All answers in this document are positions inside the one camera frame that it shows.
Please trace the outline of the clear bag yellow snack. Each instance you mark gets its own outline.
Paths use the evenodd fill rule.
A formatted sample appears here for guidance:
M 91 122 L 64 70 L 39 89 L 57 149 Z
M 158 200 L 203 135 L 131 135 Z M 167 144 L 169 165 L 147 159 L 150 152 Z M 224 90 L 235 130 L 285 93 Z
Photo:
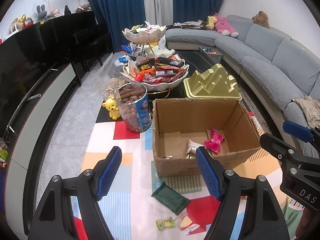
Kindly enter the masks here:
M 179 227 L 181 231 L 186 232 L 187 234 L 193 232 L 194 230 L 200 227 L 199 224 L 196 224 L 191 220 L 187 212 L 180 214 L 174 219 L 176 226 Z

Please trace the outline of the green yellow candy packet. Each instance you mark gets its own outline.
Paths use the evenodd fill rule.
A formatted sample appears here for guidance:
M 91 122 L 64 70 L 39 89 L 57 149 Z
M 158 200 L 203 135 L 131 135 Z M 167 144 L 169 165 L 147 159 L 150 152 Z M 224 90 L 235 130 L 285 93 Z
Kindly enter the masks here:
M 168 219 L 159 219 L 156 220 L 156 226 L 159 231 L 163 231 L 164 229 L 175 228 L 176 224 L 172 217 Z

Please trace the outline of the dark green snack packet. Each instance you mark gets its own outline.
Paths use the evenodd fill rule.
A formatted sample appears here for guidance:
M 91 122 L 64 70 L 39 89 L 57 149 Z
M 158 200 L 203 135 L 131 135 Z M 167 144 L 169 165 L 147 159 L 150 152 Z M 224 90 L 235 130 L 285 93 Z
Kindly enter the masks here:
M 190 203 L 190 200 L 170 188 L 165 182 L 151 195 L 171 210 L 175 215 L 179 215 Z

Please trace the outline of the beige blanket on sofa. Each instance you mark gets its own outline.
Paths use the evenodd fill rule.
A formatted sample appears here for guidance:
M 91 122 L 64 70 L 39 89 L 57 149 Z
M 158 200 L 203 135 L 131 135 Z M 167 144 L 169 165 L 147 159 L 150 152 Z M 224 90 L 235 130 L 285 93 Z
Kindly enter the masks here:
M 320 101 L 313 99 L 306 95 L 302 99 L 293 99 L 293 101 L 300 107 L 305 115 L 308 125 L 312 128 L 319 128 L 320 126 Z

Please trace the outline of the brown cardboard box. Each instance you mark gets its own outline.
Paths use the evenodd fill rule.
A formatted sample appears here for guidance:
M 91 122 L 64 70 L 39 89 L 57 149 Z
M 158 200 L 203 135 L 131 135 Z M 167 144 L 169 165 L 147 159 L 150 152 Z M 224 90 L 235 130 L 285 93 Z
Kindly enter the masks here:
M 199 174 L 186 158 L 189 141 L 203 145 L 214 129 L 224 141 L 212 157 L 235 168 L 260 149 L 259 134 L 244 104 L 232 99 L 157 99 L 153 102 L 152 150 L 160 177 Z

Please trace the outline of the pink snack packet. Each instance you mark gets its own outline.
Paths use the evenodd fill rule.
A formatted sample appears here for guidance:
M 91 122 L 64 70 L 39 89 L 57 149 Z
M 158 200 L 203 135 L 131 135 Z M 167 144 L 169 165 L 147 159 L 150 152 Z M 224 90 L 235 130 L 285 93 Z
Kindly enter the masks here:
M 225 138 L 221 136 L 215 129 L 210 130 L 210 139 L 204 142 L 204 146 L 214 153 L 220 153 L 221 144 L 225 141 Z

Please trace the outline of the grey sectional sofa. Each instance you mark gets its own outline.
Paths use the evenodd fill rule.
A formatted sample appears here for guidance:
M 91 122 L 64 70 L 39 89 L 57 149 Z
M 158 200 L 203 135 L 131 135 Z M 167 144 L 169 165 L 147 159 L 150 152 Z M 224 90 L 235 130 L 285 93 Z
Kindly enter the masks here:
M 238 37 L 214 30 L 171 27 L 165 33 L 167 46 L 174 50 L 215 47 L 259 99 L 284 141 L 303 155 L 319 158 L 313 146 L 283 131 L 285 121 L 308 125 L 295 100 L 306 96 L 319 99 L 319 58 L 281 31 L 240 16 L 229 15 L 227 20 Z

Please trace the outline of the colourful patterned play mat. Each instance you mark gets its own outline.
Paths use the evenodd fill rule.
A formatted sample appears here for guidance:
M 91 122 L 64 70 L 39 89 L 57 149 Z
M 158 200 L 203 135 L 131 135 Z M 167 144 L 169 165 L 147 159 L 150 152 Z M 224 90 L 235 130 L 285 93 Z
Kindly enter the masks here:
M 115 239 L 203 239 L 219 206 L 210 196 L 200 175 L 159 177 L 152 152 L 152 130 L 129 132 L 122 121 L 93 125 L 82 169 L 93 168 L 105 159 L 113 146 L 122 151 L 122 161 L 108 194 L 98 205 Z M 152 193 L 165 182 L 190 200 L 187 212 L 200 227 L 187 234 L 178 226 L 159 231 L 156 220 L 175 219 L 171 210 Z

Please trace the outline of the white snack packet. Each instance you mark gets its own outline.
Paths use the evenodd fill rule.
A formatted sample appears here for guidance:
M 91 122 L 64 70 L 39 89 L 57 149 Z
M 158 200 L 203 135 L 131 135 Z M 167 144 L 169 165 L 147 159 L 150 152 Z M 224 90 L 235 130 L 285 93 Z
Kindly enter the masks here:
M 192 141 L 191 139 L 189 139 L 186 158 L 188 158 L 188 159 L 195 158 L 196 150 L 202 146 L 203 145 L 196 143 L 196 142 Z

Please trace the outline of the gold mountain shaped lid box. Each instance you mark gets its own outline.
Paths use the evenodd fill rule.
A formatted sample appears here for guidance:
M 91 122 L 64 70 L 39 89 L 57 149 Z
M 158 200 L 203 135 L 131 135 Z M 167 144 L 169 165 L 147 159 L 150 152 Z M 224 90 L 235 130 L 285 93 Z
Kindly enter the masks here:
M 188 98 L 242 100 L 236 79 L 219 63 L 203 73 L 196 70 L 183 84 Z

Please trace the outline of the grey storage bin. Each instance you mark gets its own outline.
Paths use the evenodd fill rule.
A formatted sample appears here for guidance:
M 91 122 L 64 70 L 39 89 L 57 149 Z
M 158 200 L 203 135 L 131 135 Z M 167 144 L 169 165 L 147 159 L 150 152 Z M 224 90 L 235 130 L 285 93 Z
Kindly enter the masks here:
M 213 47 L 199 47 L 200 54 L 212 65 L 221 62 L 222 54 Z

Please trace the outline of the black marble coffee table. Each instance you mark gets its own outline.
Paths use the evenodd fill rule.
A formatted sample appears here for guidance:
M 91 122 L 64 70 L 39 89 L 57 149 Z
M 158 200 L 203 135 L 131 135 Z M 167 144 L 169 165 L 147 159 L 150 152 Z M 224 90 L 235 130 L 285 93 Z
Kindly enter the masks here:
M 189 64 L 189 74 L 187 77 L 191 76 L 195 70 L 199 72 L 204 72 L 207 70 L 209 67 L 212 65 L 209 63 L 207 59 L 205 59 L 204 56 L 200 54 L 198 51 L 187 51 L 187 50 L 179 50 L 178 54 L 185 59 L 186 63 Z M 107 72 L 107 77 L 109 80 L 112 77 L 120 77 L 120 67 L 116 67 L 114 65 L 114 62 L 119 59 L 120 57 L 124 56 L 123 52 L 118 52 L 115 54 L 112 54 L 109 56 L 108 61 L 106 65 L 106 72 Z M 224 61 L 221 60 L 221 64 L 224 66 L 224 68 L 227 70 L 229 74 L 235 77 L 239 90 L 241 93 L 241 96 L 243 98 L 243 101 L 247 104 L 248 100 L 245 99 L 245 96 L 248 95 L 250 89 L 248 85 L 245 84 L 245 82 L 238 77 L 238 75 L 235 73 L 234 70 L 231 69 L 231 67 Z M 186 93 L 184 89 L 183 83 L 180 83 L 176 88 L 173 88 L 172 90 L 168 92 L 151 92 L 148 94 L 149 100 L 151 101 L 149 103 L 150 105 L 150 110 L 152 110 L 152 102 L 155 99 L 164 99 L 164 98 L 186 98 Z M 112 119 L 109 117 L 109 114 L 107 110 L 104 107 L 100 108 L 98 117 L 96 119 L 96 123 L 100 122 L 112 122 Z

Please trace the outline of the brown teddy bear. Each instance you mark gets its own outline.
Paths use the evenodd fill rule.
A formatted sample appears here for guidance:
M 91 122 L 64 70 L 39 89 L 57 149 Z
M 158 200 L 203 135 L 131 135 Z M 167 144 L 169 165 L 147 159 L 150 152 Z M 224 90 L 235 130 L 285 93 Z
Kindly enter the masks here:
M 268 23 L 268 15 L 263 11 L 259 11 L 255 16 L 252 17 L 252 20 L 254 24 L 258 24 L 267 29 L 270 28 Z

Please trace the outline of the yellow bear figurine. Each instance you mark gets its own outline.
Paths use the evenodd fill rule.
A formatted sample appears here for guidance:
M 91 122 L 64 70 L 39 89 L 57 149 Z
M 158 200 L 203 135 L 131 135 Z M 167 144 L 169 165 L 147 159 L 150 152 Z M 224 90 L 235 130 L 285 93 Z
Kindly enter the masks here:
M 102 106 L 104 108 L 106 108 L 106 110 L 109 112 L 109 117 L 116 121 L 121 117 L 121 113 L 119 111 L 118 105 L 114 99 L 114 97 L 112 98 L 108 98 L 107 100 L 105 100 L 102 103 Z

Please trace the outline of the lower white snack bowl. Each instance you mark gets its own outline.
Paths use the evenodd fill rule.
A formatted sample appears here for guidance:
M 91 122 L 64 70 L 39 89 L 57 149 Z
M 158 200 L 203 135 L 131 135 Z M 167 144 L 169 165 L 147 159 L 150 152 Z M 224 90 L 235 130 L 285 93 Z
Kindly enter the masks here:
M 189 65 L 184 60 L 178 63 L 183 65 L 177 67 L 160 63 L 154 56 L 139 56 L 123 66 L 120 73 L 128 81 L 144 85 L 148 92 L 162 92 L 177 87 L 188 76 Z

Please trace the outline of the white snack bowl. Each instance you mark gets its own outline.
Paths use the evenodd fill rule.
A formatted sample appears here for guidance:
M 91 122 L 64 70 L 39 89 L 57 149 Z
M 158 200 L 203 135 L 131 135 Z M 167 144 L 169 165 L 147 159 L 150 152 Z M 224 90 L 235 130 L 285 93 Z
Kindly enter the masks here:
M 123 66 L 120 73 L 128 81 L 144 85 L 148 92 L 162 92 L 177 87 L 188 76 L 189 65 L 184 60 L 178 63 L 183 65 L 177 67 L 160 63 L 154 56 L 139 56 Z
M 122 33 L 128 41 L 143 44 L 159 41 L 164 36 L 166 30 L 167 27 L 165 25 L 148 25 L 146 28 L 125 28 Z

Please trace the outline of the pink plush toy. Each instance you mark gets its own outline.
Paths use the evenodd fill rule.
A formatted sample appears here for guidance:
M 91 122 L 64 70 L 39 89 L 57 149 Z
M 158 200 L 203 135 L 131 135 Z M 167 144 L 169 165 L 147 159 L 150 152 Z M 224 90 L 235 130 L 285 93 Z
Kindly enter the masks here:
M 218 33 L 224 36 L 230 36 L 236 38 L 239 36 L 239 33 L 235 31 L 235 29 L 228 23 L 227 18 L 222 18 L 217 13 L 214 14 L 217 18 L 217 22 L 215 23 L 215 29 Z

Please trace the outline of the white tv cabinet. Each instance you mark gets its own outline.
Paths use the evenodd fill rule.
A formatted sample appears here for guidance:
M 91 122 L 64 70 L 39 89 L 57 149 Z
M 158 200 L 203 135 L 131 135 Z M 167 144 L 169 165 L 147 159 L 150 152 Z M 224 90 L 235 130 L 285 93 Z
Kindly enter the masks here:
M 19 239 L 26 239 L 23 225 L 23 193 L 31 156 L 49 115 L 67 87 L 75 81 L 71 64 L 52 71 L 40 85 L 41 96 L 29 101 L 31 110 L 14 142 L 4 191 L 5 218 Z

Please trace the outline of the clear nut jar blue label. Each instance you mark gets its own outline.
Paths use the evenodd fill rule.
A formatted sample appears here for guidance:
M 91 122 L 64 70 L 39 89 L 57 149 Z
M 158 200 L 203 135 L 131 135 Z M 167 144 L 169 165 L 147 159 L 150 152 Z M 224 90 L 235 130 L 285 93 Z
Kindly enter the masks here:
M 142 133 L 151 126 L 148 93 L 141 83 L 127 83 L 119 87 L 116 103 L 130 132 Z

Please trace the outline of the yellow plush toy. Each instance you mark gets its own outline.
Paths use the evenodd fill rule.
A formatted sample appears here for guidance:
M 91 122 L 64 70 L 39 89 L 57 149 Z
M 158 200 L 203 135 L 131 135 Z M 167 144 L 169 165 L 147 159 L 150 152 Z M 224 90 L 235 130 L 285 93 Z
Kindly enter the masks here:
M 218 22 L 215 16 L 208 16 L 207 17 L 207 24 L 206 28 L 209 30 L 213 30 L 215 28 L 215 24 Z

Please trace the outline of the bag of peanuts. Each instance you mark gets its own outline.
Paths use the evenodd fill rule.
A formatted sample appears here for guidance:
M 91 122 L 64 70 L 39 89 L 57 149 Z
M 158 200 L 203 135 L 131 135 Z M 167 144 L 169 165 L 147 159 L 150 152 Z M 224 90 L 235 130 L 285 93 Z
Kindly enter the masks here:
M 114 98 L 116 91 L 118 90 L 119 87 L 122 85 L 127 84 L 128 81 L 124 77 L 112 77 L 111 80 L 109 81 L 105 95 L 104 95 L 104 101 L 110 98 Z

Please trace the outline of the upper white snack bowl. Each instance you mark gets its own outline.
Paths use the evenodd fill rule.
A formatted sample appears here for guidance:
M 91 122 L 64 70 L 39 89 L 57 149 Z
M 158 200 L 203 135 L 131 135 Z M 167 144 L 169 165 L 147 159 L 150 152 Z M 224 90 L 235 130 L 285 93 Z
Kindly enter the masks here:
M 165 25 L 148 25 L 146 28 L 125 28 L 122 33 L 128 41 L 143 44 L 159 41 L 164 36 L 166 30 L 167 27 Z

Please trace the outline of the grey bunny plush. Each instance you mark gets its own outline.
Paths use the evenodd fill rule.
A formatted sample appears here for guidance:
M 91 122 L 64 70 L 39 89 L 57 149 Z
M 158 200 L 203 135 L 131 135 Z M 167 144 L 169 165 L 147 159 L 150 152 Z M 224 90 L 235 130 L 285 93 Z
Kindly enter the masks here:
M 46 6 L 44 4 L 36 6 L 37 19 L 39 22 L 43 21 L 47 16 Z

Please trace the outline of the blue curtain left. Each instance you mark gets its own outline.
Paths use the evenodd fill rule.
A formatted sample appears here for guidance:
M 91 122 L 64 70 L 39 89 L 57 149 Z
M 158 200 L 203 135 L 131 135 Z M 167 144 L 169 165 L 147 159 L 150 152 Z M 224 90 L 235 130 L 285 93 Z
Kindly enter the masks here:
M 127 44 L 122 31 L 146 20 L 144 0 L 88 0 L 98 23 L 105 23 L 111 35 L 113 50 Z

